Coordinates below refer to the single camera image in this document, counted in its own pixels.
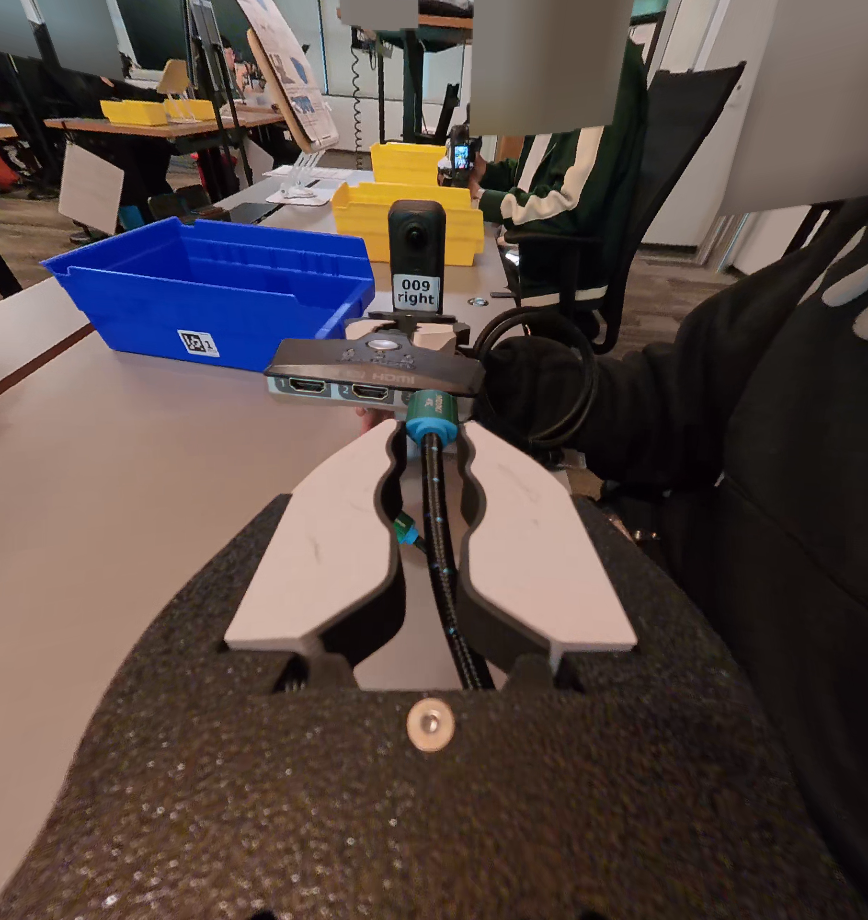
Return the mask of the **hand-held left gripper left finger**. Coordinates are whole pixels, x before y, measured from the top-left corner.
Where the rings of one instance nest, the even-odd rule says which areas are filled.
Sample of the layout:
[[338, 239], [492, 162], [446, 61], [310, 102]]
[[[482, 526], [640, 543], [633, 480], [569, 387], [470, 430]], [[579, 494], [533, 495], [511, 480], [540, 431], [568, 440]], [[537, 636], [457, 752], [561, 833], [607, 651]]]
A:
[[224, 634], [231, 650], [369, 658], [394, 638], [405, 448], [404, 425], [383, 421], [294, 489]]

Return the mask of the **person's right hand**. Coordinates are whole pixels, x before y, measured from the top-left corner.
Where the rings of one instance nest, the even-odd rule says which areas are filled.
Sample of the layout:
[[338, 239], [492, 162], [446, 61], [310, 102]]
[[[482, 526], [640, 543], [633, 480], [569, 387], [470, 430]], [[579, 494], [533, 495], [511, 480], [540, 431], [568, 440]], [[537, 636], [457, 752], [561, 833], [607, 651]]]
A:
[[511, 337], [481, 353], [473, 420], [535, 458], [573, 448], [597, 397], [594, 351], [543, 336]]

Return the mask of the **light wooden panel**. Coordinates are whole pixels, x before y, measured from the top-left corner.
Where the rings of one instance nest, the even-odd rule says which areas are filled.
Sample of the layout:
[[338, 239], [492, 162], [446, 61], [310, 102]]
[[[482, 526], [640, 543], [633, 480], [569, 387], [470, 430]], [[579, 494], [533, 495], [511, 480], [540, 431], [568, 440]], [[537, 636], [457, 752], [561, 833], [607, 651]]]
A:
[[83, 147], [67, 142], [60, 179], [60, 215], [114, 236], [125, 172]]

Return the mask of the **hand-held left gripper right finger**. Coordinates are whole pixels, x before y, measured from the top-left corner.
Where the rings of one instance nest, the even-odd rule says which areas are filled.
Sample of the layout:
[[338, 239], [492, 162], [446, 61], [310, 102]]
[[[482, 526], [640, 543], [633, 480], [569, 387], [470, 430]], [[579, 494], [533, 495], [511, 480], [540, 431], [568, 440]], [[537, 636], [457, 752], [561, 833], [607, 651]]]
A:
[[628, 652], [637, 637], [568, 489], [528, 454], [464, 424], [457, 620], [498, 669], [536, 655]]

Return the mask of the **blue plastic bin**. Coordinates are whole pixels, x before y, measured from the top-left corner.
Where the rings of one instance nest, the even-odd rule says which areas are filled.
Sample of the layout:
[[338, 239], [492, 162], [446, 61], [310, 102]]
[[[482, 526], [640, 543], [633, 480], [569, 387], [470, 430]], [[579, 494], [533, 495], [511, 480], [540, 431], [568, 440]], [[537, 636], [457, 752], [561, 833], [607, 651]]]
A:
[[175, 217], [43, 262], [106, 345], [261, 374], [286, 339], [341, 339], [375, 297], [364, 241]]

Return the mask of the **wooden document stand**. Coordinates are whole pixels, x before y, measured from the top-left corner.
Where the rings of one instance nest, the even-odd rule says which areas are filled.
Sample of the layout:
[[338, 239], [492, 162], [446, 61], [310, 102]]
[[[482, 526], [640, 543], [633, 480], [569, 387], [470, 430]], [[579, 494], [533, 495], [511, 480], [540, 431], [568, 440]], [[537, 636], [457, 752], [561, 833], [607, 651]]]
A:
[[311, 186], [310, 182], [322, 156], [339, 141], [332, 111], [302, 44], [277, 4], [240, 1], [238, 5], [249, 25], [247, 40], [265, 78], [267, 93], [279, 107], [301, 152], [289, 170], [279, 176], [279, 190], [268, 201], [307, 208], [325, 206], [333, 191]]

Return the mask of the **black mesh office chair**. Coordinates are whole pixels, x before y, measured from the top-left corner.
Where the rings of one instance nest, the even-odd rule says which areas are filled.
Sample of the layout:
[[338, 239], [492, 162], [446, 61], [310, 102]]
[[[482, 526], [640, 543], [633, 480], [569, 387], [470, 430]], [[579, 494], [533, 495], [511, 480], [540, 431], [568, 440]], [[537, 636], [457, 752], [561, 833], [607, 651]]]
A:
[[[609, 281], [598, 300], [591, 301], [588, 313], [602, 333], [591, 338], [596, 354], [607, 354], [619, 339], [624, 296], [629, 273], [638, 248], [650, 225], [667, 201], [694, 155], [713, 130], [722, 111], [739, 85], [746, 61], [731, 67], [671, 73], [658, 70], [648, 90], [647, 132], [637, 174], [635, 190], [624, 224], [624, 232], [612, 253]], [[547, 308], [580, 325], [578, 276], [585, 265], [601, 256], [598, 237], [558, 237], [533, 232], [512, 231], [509, 242], [520, 247], [520, 257], [542, 250], [559, 271], [559, 301]]]

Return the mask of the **black hdmi switch box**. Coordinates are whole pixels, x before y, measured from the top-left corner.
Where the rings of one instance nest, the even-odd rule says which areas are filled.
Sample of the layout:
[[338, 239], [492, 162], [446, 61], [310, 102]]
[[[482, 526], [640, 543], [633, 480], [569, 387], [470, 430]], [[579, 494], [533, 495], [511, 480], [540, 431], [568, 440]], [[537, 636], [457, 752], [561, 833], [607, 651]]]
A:
[[417, 346], [394, 328], [359, 339], [285, 339], [265, 371], [272, 397], [363, 408], [405, 419], [423, 390], [453, 397], [466, 420], [485, 372], [471, 358]]

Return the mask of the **wooden office table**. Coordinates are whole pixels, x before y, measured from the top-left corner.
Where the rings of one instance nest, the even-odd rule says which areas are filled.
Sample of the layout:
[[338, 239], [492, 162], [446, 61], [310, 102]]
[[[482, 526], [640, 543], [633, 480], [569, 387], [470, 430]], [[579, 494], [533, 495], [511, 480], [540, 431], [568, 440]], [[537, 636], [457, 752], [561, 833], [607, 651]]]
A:
[[165, 125], [141, 125], [112, 123], [106, 119], [48, 119], [44, 125], [52, 130], [68, 133], [118, 134], [148, 137], [176, 142], [183, 139], [202, 139], [206, 136], [235, 137], [233, 132], [247, 132], [272, 124], [285, 124], [284, 117], [276, 111], [237, 111], [237, 122], [222, 119], [218, 121], [169, 122]]

